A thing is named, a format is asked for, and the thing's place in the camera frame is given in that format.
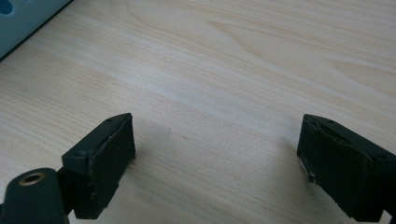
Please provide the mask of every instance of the gray object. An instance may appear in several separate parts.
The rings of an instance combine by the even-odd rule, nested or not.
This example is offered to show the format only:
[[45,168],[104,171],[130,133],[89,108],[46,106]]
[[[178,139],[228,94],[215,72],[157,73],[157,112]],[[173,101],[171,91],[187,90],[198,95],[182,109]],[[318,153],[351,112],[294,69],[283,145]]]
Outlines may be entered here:
[[72,0],[0,0],[0,60]]

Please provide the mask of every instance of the wood grain surface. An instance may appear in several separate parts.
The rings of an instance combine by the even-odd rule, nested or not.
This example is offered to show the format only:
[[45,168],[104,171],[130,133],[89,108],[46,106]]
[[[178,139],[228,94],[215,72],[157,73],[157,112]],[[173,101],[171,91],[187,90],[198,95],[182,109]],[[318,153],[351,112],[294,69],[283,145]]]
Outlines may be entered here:
[[396,2],[75,1],[0,62],[0,200],[124,112],[137,158],[71,223],[355,223],[296,148],[308,113],[396,153]]

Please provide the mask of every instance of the wooden table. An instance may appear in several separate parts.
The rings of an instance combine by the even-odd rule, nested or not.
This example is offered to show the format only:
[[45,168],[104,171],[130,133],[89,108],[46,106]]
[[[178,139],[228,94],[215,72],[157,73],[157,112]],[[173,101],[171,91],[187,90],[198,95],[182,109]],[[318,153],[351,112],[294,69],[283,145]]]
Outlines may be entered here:
[[396,2],[75,1],[0,63],[0,200],[124,112],[137,158],[71,223],[355,223],[296,148],[308,113],[396,153]]

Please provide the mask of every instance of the light wood tabletop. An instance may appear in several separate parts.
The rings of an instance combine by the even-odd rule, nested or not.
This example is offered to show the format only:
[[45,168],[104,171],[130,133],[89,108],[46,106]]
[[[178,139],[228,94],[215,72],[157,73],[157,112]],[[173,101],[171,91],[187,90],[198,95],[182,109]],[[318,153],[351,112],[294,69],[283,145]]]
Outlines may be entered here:
[[396,2],[73,2],[0,62],[1,202],[126,112],[136,160],[71,223],[356,223],[296,148],[314,114],[396,153]]

